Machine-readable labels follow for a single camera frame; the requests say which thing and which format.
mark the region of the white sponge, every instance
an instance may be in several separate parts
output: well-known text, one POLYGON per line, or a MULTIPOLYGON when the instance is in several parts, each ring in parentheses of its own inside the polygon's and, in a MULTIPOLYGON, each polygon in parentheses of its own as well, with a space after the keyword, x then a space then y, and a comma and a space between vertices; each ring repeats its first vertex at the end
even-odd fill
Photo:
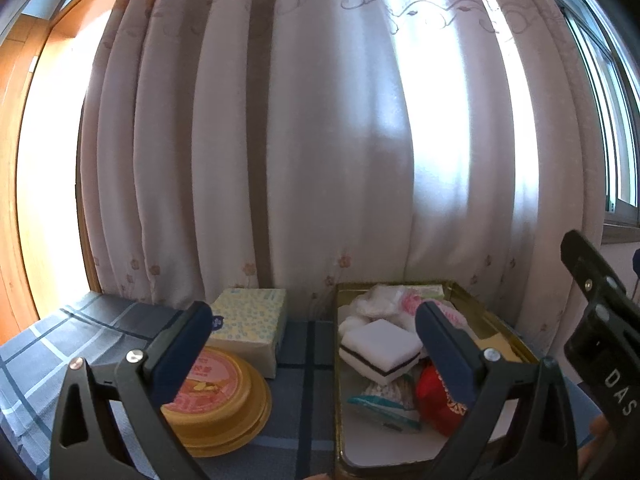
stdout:
POLYGON ((420 350, 416 334, 379 319, 348 331, 338 353, 359 374, 385 386, 419 361, 420 350))

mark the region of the hand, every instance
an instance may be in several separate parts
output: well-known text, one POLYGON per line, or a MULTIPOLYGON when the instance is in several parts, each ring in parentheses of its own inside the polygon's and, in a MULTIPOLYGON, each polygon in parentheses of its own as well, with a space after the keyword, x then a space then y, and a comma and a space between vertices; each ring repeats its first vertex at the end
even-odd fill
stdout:
POLYGON ((589 432, 595 437, 590 443, 585 444, 578 450, 578 474, 582 474, 584 468, 598 453, 607 433, 609 433, 609 423, 604 415, 598 415, 591 421, 589 432))

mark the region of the window sill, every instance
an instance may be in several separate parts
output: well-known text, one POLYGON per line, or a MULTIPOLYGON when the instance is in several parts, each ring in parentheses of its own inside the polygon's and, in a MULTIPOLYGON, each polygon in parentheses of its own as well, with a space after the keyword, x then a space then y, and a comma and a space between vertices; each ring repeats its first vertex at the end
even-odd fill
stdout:
POLYGON ((640 242, 640 228, 605 223, 602 229, 602 244, 630 244, 640 242))

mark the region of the blue logo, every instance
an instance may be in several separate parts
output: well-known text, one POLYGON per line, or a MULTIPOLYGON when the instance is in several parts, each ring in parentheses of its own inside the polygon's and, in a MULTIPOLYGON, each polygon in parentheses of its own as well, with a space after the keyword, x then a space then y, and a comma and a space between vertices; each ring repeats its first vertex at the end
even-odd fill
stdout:
POLYGON ((213 324, 211 327, 211 331, 212 332, 217 332, 218 330, 220 330, 222 328, 222 326, 225 323, 225 317, 224 316, 214 316, 213 317, 213 324))

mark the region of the curtain fold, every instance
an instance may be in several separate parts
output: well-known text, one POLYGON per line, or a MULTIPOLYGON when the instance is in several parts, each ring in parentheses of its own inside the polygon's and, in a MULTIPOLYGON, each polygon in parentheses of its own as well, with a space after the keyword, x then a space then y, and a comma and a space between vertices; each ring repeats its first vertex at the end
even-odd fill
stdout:
POLYGON ((549 348, 561 237, 599 241, 604 216, 553 0, 116 6, 81 148, 105 291, 184 307, 278 286, 320 317, 337 282, 454 279, 549 348))

